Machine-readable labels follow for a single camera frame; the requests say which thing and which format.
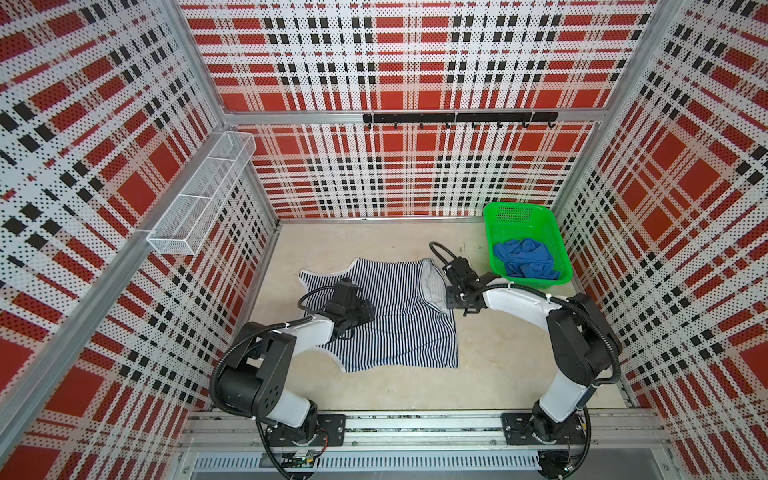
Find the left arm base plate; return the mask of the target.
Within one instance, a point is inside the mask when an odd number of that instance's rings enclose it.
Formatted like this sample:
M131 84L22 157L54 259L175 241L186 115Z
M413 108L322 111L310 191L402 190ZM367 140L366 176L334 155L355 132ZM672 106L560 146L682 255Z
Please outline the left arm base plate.
M277 423L265 433L270 446L336 447L344 442L347 417L344 414L318 414L311 411L299 427Z

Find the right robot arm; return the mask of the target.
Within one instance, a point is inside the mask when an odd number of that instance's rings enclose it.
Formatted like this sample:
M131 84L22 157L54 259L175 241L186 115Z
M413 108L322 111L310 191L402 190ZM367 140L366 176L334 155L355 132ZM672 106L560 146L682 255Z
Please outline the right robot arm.
M621 380L620 341L589 295L558 297L494 273L480 276L463 257L446 261L443 272L449 298L465 313L500 311L549 335L558 372L536 402L535 416L561 424L583 409L599 387Z

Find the blue white striped tank top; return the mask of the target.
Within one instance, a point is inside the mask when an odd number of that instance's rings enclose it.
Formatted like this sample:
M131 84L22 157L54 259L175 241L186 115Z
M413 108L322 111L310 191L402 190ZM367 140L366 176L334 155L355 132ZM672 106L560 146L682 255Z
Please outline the blue white striped tank top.
M324 290L304 301L321 309L330 287L348 279L373 307L372 321L316 349L339 369L354 373L381 366L459 367L456 322L447 307L446 283L432 260L379 262L357 258L347 269L319 274L303 269L299 281L307 291Z

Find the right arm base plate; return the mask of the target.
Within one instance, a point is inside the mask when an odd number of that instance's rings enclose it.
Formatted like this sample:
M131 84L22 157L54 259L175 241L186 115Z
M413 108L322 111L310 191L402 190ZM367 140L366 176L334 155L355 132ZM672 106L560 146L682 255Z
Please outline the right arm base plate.
M504 413L502 432L508 445L573 446L586 443L587 431L577 414L555 422L540 412Z

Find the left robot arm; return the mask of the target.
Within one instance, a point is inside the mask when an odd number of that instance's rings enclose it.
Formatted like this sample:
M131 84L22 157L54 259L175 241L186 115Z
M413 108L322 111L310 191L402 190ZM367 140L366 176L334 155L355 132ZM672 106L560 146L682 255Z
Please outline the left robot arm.
M326 290L331 292L330 299L319 309L301 305L305 315L297 320L243 326L211 375L209 393L215 408L306 437L314 435L318 429L316 404L285 388L293 358L349 338L356 328L374 320L374 307L351 279L343 278L309 294Z

